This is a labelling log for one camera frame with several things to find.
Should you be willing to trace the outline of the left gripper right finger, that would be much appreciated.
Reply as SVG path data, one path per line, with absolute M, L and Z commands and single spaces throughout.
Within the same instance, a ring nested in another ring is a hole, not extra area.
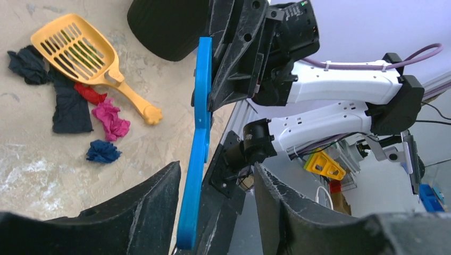
M 356 218 L 324 207 L 255 165 L 264 254 L 450 254 L 450 213 Z

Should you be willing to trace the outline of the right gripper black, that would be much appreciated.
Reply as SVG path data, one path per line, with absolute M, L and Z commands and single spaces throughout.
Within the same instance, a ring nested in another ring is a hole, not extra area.
M 267 1 L 210 1 L 207 30 L 213 40 L 212 89 L 207 103 L 211 112 L 250 98 L 256 82 L 259 89 L 253 102 L 286 105 L 298 80 L 293 73 L 295 62 L 320 47 L 311 1 L 270 6 Z

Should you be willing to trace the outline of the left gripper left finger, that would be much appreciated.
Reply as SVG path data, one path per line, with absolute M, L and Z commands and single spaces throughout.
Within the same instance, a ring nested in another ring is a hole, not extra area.
M 77 217 L 40 221 L 1 213 L 1 254 L 168 254 L 179 198 L 171 162 Z

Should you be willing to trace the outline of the blue hand brush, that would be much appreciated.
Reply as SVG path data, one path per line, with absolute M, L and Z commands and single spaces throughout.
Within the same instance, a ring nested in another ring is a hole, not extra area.
M 204 164 L 208 161 L 212 113 L 208 96 L 212 85 L 212 38 L 199 39 L 194 87 L 195 130 L 190 152 L 186 183 L 178 222 L 176 246 L 191 250 L 195 246 Z

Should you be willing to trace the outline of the yellow slotted scoop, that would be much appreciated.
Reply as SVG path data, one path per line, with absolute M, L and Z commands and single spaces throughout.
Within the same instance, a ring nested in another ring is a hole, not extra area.
M 81 16 L 63 15 L 38 29 L 30 40 L 44 59 L 69 79 L 117 90 L 134 105 L 146 124 L 155 125 L 162 120 L 161 109 L 126 83 L 111 43 Z

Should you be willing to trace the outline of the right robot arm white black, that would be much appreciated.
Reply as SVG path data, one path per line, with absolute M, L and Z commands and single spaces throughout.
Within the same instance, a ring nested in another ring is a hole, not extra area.
M 244 126 L 242 140 L 225 151 L 233 169 L 269 157 L 308 151 L 353 133 L 396 135 L 416 121 L 424 88 L 403 75 L 396 54 L 369 63 L 323 63 L 311 1 L 211 1 L 212 90 L 207 107 L 250 99 L 260 106 L 329 100 L 300 114 L 263 118 Z

